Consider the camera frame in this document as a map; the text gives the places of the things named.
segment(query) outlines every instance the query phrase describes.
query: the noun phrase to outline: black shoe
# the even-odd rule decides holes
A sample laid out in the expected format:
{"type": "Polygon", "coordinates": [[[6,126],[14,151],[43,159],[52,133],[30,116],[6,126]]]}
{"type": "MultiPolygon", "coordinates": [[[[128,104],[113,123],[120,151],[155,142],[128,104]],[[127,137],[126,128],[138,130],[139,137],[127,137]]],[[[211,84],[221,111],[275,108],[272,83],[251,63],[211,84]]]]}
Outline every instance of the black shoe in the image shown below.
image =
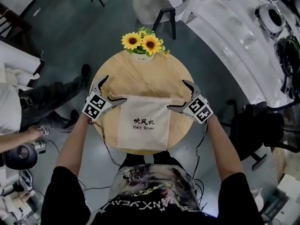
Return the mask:
{"type": "Polygon", "coordinates": [[[88,64],[84,64],[82,66],[82,68],[81,68],[81,74],[85,78],[85,86],[88,86],[88,84],[90,82],[91,74],[92,74],[90,66],[88,64]]]}
{"type": "Polygon", "coordinates": [[[70,120],[69,120],[69,122],[67,122],[67,125],[63,129],[70,128],[78,121],[78,119],[79,119],[78,112],[75,109],[72,110],[70,113],[70,120]]]}

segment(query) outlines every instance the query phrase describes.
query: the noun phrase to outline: potted plant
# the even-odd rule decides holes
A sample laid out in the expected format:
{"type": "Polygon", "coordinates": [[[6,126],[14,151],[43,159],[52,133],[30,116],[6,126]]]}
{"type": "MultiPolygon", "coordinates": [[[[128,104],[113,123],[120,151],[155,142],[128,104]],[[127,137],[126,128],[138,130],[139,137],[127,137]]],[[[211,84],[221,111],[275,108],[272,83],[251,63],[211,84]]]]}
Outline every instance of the potted plant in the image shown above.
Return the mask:
{"type": "Polygon", "coordinates": [[[123,36],[122,44],[131,57],[136,61],[150,61],[154,54],[169,54],[170,50],[163,46],[164,41],[155,36],[154,31],[142,27],[138,32],[128,33],[123,36]]]}

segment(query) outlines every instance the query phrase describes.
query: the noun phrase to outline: person in white shirt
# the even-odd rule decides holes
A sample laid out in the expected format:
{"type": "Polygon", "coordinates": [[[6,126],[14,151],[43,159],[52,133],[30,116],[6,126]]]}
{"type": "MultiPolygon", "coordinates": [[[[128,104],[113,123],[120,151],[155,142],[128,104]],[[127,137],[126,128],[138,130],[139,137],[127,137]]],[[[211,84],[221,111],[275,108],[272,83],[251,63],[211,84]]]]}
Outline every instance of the person in white shirt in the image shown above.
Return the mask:
{"type": "Polygon", "coordinates": [[[0,153],[40,137],[38,126],[71,132],[78,112],[72,110],[68,120],[54,110],[86,88],[90,76],[90,67],[84,64],[81,74],[66,84],[55,82],[17,92],[13,86],[0,83],[0,153]]]}

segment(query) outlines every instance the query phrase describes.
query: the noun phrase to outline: yellow flower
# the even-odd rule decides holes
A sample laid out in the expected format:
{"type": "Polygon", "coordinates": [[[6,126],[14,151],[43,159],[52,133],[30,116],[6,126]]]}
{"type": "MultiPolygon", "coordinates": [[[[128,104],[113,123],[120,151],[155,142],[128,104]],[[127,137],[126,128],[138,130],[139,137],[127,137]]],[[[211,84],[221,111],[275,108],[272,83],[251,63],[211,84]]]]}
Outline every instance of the yellow flower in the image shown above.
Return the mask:
{"type": "Polygon", "coordinates": [[[144,30],[139,31],[139,34],[140,34],[142,37],[147,35],[146,31],[144,31],[144,30]]]}
{"type": "Polygon", "coordinates": [[[134,50],[142,44],[142,37],[136,32],[128,33],[123,36],[122,44],[124,48],[134,50]]]}
{"type": "Polygon", "coordinates": [[[161,43],[154,34],[146,35],[142,39],[142,47],[151,56],[153,53],[158,53],[161,51],[161,43]]]}

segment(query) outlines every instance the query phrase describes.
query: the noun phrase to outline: flower center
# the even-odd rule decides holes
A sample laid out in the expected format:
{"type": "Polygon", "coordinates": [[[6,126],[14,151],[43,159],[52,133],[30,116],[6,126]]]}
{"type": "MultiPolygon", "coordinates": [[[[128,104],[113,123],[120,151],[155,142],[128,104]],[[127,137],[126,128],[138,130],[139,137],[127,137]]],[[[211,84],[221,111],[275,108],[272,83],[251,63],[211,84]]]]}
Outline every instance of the flower center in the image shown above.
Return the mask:
{"type": "Polygon", "coordinates": [[[149,48],[153,48],[154,47],[154,43],[153,42],[147,42],[147,47],[149,48]]]}
{"type": "Polygon", "coordinates": [[[137,40],[134,37],[129,39],[129,43],[132,44],[132,45],[136,44],[136,42],[137,42],[137,40]]]}

